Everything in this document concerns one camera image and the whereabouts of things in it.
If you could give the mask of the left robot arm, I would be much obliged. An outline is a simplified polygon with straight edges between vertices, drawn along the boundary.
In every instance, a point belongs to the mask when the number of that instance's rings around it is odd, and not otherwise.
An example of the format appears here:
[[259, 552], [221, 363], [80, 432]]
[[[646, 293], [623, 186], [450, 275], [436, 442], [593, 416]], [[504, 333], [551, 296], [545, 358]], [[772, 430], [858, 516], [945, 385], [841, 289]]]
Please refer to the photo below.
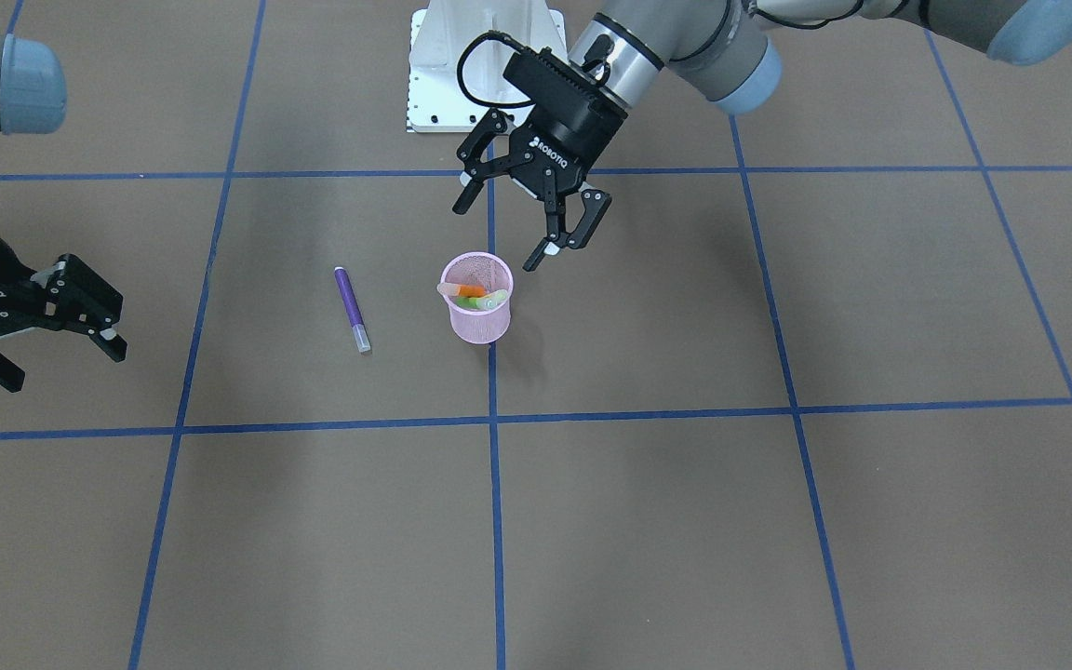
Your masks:
[[[660, 72], [736, 117], [779, 85], [775, 31], [816, 33], [848, 19], [910, 24], [1012, 65], [1034, 65], [1072, 42], [1072, 1], [608, 1], [563, 56], [488, 30], [468, 42], [460, 64], [482, 44], [509, 47], [502, 79], [520, 99], [482, 102], [456, 152], [462, 190], [452, 212], [463, 215], [504, 177], [544, 209], [525, 271], [582, 249], [611, 205], [611, 195], [589, 187], [590, 170]], [[512, 107], [527, 115], [513, 120]]]

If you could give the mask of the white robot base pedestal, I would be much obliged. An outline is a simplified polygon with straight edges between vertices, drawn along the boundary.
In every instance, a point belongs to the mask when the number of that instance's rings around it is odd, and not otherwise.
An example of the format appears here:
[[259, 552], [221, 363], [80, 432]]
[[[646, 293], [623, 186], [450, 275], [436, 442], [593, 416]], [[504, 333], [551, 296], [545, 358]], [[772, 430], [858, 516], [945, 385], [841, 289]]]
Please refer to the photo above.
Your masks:
[[489, 102], [525, 99], [503, 79], [515, 54], [488, 41], [465, 57], [473, 39], [489, 31], [509, 34], [539, 51], [566, 57], [563, 13], [545, 1], [430, 1], [411, 18], [410, 93], [406, 128], [412, 133], [467, 133]]

